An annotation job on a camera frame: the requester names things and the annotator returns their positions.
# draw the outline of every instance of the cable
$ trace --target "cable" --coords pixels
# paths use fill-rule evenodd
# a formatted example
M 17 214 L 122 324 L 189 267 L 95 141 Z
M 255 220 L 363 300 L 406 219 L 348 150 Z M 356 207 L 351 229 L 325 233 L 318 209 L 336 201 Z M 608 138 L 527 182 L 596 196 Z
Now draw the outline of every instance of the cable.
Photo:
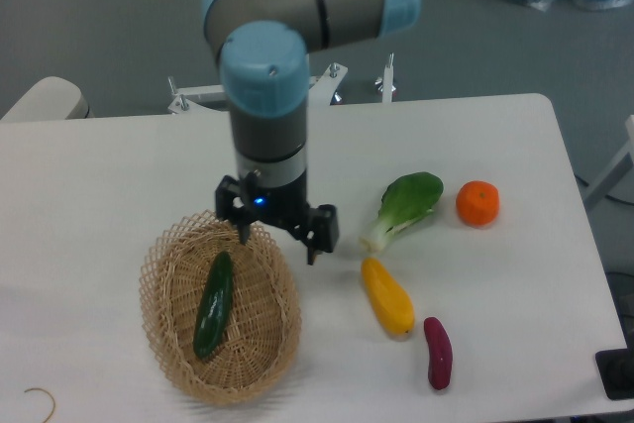
M 589 186 L 589 182 L 587 180 L 579 177 L 577 174 L 575 174 L 575 179 L 577 180 L 578 183 L 580 183 L 584 187 L 588 187 Z M 610 201 L 612 201 L 612 202 L 620 203 L 621 205 L 627 205 L 628 207 L 634 207 L 634 202 L 630 202 L 628 200 L 623 200 L 622 198 L 615 197 L 614 195 L 610 195 L 609 193 L 607 195 L 605 195 L 605 198 L 610 200 Z
M 572 423 L 605 423 L 605 420 L 601 420 L 598 416 L 588 415 L 588 416 L 572 416 Z
M 623 271 L 606 271 L 606 276 L 625 276 L 625 277 L 634 277 L 634 274 L 630 274 L 629 272 Z

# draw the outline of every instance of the white chair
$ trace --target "white chair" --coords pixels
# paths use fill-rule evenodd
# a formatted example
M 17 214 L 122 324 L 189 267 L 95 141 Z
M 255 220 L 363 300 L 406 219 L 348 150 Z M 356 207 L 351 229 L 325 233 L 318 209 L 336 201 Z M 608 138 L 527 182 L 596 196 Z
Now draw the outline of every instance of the white chair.
M 585 195 L 583 205 L 586 211 L 590 211 L 607 193 L 623 178 L 634 165 L 634 116 L 630 116 L 625 122 L 630 140 L 627 141 L 608 165 L 592 181 Z
M 0 119 L 2 123 L 93 118 L 77 86 L 55 76 L 38 81 Z

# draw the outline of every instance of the orange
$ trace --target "orange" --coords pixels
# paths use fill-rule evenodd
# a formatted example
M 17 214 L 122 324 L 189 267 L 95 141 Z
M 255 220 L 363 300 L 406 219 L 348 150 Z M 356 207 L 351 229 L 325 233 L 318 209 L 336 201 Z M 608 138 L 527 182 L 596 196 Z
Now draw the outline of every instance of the orange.
M 467 225 L 483 227 L 499 213 L 499 193 L 494 185 L 474 180 L 463 185 L 456 197 L 458 216 Z

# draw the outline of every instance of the white table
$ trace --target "white table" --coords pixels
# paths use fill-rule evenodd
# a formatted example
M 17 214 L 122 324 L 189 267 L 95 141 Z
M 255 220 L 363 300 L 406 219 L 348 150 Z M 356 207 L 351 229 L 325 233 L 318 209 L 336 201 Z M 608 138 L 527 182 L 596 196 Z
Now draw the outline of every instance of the white table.
M 273 230 L 301 296 L 295 366 L 265 398 L 198 404 L 159 370 L 141 324 L 150 245 L 213 208 L 234 172 L 224 114 L 0 126 L 0 414 L 41 421 L 484 422 L 628 410 L 606 398 L 594 353 L 624 347 L 550 102 L 539 95 L 312 108 L 309 197 L 339 207 L 336 253 L 314 267 Z M 420 326 L 395 342 L 360 284 L 357 235 L 397 176 L 428 170 L 437 214 L 383 262 L 418 322 L 436 316 L 454 348 L 442 394 L 427 382 Z M 488 180 L 502 209 L 465 227 L 454 199 Z

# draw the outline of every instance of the black object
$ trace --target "black object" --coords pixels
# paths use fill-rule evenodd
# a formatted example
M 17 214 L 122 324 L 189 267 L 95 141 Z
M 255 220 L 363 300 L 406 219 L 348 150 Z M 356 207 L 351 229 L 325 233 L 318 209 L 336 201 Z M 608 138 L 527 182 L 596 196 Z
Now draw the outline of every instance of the black object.
M 322 252 L 332 253 L 339 240 L 337 208 L 311 208 L 306 201 L 305 171 L 277 188 L 259 187 L 258 177 L 252 172 L 241 181 L 225 175 L 216 188 L 216 215 L 237 228 L 242 244 L 249 239 L 250 225 L 256 221 L 286 230 L 306 246 L 308 264 L 314 264 Z
M 595 358 L 607 397 L 610 400 L 634 398 L 634 351 L 601 351 Z

